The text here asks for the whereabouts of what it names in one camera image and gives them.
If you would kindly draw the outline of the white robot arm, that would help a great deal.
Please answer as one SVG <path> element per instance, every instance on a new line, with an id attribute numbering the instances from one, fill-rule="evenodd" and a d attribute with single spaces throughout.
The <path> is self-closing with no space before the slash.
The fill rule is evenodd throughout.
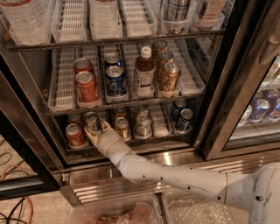
<path id="1" fill-rule="evenodd" d="M 98 131 L 85 128 L 91 143 L 129 181 L 160 181 L 202 198 L 249 211 L 249 224 L 280 223 L 280 163 L 252 174 L 159 164 L 136 154 L 104 120 Z"/>

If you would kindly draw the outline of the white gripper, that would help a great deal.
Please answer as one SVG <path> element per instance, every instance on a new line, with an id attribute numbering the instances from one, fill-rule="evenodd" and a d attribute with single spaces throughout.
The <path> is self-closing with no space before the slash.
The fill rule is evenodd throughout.
<path id="1" fill-rule="evenodd" d="M 123 141 L 123 138 L 115 131 L 110 124 L 100 119 L 102 132 L 92 131 L 88 126 L 84 128 L 87 138 L 92 145 L 114 165 L 118 165 L 126 155 L 133 155 L 134 151 Z"/>

